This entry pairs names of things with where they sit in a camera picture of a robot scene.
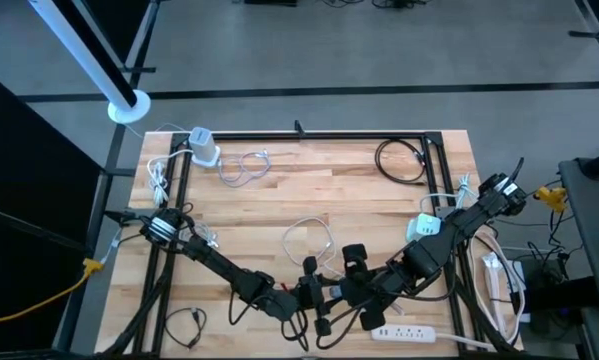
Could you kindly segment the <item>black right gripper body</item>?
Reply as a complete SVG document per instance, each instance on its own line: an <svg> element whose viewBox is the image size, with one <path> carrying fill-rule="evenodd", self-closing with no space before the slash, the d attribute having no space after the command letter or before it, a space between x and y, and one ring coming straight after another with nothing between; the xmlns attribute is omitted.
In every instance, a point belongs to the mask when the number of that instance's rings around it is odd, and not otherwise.
<svg viewBox="0 0 599 360"><path fill-rule="evenodd" d="M378 270L369 269L366 260L368 255L363 244L352 244L342 248L344 259L344 277L349 280L352 288L342 291L343 299L353 300L353 308L363 309L361 325L366 331L371 331L385 325L384 308L381 298L376 294L373 280Z"/></svg>

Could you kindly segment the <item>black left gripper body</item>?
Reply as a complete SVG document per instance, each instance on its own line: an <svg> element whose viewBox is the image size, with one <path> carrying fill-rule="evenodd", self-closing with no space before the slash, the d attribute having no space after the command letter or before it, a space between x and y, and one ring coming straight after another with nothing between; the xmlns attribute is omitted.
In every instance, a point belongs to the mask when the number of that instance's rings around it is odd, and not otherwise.
<svg viewBox="0 0 599 360"><path fill-rule="evenodd" d="M298 297L302 309L314 309L316 312L315 331L318 336L329 336L332 333L330 321L326 318L331 307L324 306L325 297L322 283L333 282L332 279L317 274L315 256L308 256L302 263L304 275L298 280Z"/></svg>

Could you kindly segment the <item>white cube power strip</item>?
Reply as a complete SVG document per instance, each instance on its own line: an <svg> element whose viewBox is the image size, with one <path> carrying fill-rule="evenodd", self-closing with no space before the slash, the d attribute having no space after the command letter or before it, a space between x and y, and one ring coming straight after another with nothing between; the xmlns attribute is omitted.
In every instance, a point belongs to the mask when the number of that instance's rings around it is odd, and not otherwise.
<svg viewBox="0 0 599 360"><path fill-rule="evenodd" d="M425 213L412 218L406 229L406 242L411 243L425 236L436 235L441 228L441 219Z"/></svg>

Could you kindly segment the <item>white tower power strip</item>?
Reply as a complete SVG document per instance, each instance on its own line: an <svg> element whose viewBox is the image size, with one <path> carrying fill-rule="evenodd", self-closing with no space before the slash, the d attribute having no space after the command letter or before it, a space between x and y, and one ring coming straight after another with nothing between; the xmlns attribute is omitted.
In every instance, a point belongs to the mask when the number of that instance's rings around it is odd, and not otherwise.
<svg viewBox="0 0 599 360"><path fill-rule="evenodd" d="M193 152L192 162L204 168L218 165L221 149L215 144L212 132L203 127L195 127L189 134L188 144Z"/></svg>

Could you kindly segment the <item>white flat power strip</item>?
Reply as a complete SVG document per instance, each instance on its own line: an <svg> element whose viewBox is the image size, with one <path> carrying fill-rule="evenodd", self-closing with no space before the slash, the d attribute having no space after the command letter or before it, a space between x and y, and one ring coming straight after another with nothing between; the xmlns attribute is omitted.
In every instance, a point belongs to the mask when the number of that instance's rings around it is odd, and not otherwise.
<svg viewBox="0 0 599 360"><path fill-rule="evenodd" d="M370 332L375 341L435 343L436 331L430 326L386 324Z"/></svg>

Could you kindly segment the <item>long white floor power strip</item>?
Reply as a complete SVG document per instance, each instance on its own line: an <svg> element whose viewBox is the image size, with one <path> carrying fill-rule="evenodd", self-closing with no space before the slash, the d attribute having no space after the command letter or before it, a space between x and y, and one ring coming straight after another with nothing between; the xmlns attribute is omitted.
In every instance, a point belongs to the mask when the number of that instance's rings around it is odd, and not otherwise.
<svg viewBox="0 0 599 360"><path fill-rule="evenodd" d="M489 301L486 310L493 326L502 334L506 334L506 321L500 307L500 283L499 273L503 270L503 265L499 261L497 254L491 252L482 257L484 263L484 276Z"/></svg>

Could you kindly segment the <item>black floor box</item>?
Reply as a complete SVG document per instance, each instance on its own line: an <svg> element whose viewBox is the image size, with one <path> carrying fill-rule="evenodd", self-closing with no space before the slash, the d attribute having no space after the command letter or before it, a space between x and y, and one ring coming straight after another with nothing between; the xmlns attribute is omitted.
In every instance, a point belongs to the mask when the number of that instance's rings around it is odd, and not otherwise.
<svg viewBox="0 0 599 360"><path fill-rule="evenodd" d="M537 259L520 260L522 290L517 291L523 314L540 312L580 312L599 308L599 290L593 276L566 279L553 261L543 264Z"/></svg>

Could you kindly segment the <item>yellow plug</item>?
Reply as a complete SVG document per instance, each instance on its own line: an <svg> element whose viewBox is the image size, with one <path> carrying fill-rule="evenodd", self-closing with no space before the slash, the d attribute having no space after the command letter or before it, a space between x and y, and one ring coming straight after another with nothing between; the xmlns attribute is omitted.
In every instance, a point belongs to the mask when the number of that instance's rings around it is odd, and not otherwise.
<svg viewBox="0 0 599 360"><path fill-rule="evenodd" d="M542 186L532 194L532 197L542 201L556 213L563 213L566 210L566 189L563 187L548 188Z"/></svg>

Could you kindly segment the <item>black curtain panel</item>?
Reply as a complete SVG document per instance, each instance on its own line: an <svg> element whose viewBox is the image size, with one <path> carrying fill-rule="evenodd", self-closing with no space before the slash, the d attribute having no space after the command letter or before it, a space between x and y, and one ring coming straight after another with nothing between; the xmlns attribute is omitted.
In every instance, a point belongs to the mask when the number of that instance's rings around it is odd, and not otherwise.
<svg viewBox="0 0 599 360"><path fill-rule="evenodd" d="M52 346L83 275L100 173L0 82L0 352Z"/></svg>

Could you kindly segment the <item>white floor pole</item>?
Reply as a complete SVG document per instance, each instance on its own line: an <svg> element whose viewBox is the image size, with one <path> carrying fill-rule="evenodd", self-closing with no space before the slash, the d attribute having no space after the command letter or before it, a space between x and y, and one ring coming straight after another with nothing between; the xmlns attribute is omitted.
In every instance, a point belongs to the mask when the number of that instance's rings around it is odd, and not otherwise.
<svg viewBox="0 0 599 360"><path fill-rule="evenodd" d="M148 114L149 95L126 81L73 0L27 1L108 100L113 122L129 125Z"/></svg>

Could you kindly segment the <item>black aluminium table frame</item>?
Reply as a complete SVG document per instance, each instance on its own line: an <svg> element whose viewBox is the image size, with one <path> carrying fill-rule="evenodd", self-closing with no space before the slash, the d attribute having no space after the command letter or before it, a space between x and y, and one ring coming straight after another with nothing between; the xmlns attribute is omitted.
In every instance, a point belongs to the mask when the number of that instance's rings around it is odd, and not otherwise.
<svg viewBox="0 0 599 360"><path fill-rule="evenodd" d="M293 285L300 260L316 255L342 269L337 246L361 243L372 266L405 243L408 220L431 206L429 192L482 181L468 134L439 131L219 132L223 155L245 156L260 178L240 188L213 169L186 165L175 149L169 202L218 236L219 250L241 267ZM266 151L267 160L251 158ZM284 326L230 296L226 281L184 257L171 262L167 298L155 304L128 353L158 348L165 358L301 358Z"/></svg>

